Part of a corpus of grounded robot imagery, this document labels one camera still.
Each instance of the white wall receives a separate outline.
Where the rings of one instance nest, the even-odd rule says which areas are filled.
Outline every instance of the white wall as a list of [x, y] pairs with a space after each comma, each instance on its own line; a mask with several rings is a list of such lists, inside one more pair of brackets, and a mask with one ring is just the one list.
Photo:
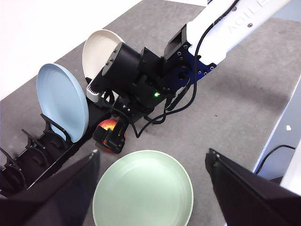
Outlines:
[[0, 100], [140, 0], [0, 0]]

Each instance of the plate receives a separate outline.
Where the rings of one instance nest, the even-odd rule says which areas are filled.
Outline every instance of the plate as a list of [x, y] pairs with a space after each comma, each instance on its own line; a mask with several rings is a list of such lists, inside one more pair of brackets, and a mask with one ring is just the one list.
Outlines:
[[99, 30], [90, 35], [84, 45], [82, 63], [84, 75], [93, 79], [105, 66], [113, 50], [123, 40], [114, 32]]
[[112, 164], [93, 197], [96, 226], [186, 226], [193, 189], [184, 167], [158, 151], [138, 151]]
[[[72, 142], [79, 141], [87, 130], [89, 111], [86, 96], [71, 72], [57, 64], [42, 66], [37, 93], [43, 114], [63, 127]], [[51, 128], [66, 139], [54, 125]]]

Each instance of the green led light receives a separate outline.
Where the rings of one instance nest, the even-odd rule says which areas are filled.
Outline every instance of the green led light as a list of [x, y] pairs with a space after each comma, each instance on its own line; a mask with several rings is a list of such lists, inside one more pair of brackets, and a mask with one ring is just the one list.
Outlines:
[[158, 93], [158, 92], [156, 92], [156, 93], [154, 94], [155, 97], [159, 97], [160, 95], [161, 95], [161, 94]]

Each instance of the blue plate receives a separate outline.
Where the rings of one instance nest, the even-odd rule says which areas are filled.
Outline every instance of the blue plate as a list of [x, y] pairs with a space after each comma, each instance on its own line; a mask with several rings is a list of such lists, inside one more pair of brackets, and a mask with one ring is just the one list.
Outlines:
[[[71, 72], [57, 64], [42, 66], [37, 93], [43, 114], [63, 127], [72, 142], [79, 141], [87, 130], [89, 111], [86, 96]], [[54, 125], [51, 128], [66, 139]]]

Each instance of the apple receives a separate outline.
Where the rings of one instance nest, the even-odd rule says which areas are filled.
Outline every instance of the apple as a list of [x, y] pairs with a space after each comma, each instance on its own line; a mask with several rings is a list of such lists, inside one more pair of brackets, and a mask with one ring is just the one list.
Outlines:
[[117, 124], [117, 120], [115, 119], [106, 119], [98, 124], [98, 126], [104, 128], [105, 130], [113, 130]]

